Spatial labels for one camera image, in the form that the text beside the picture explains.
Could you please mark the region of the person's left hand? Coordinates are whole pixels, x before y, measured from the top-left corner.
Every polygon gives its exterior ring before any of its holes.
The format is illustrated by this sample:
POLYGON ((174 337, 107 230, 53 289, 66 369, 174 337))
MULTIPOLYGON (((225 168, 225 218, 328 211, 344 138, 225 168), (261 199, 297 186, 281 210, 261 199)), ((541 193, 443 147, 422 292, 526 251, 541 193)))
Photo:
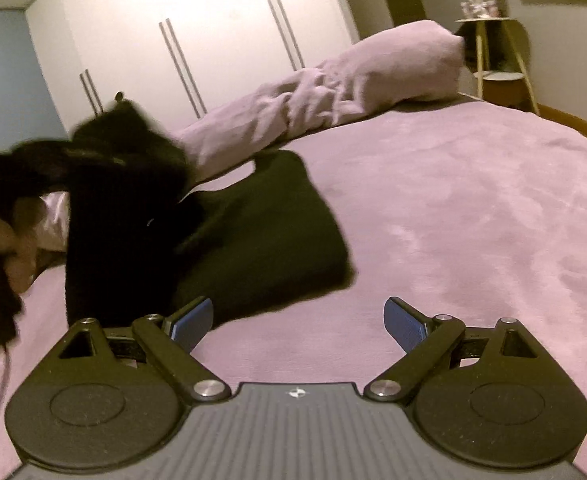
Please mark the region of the person's left hand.
POLYGON ((0 219, 0 255, 7 257, 5 274, 11 289, 18 295, 26 292, 37 269, 37 233, 39 221, 46 214, 40 198, 24 198, 14 206, 11 223, 0 219))

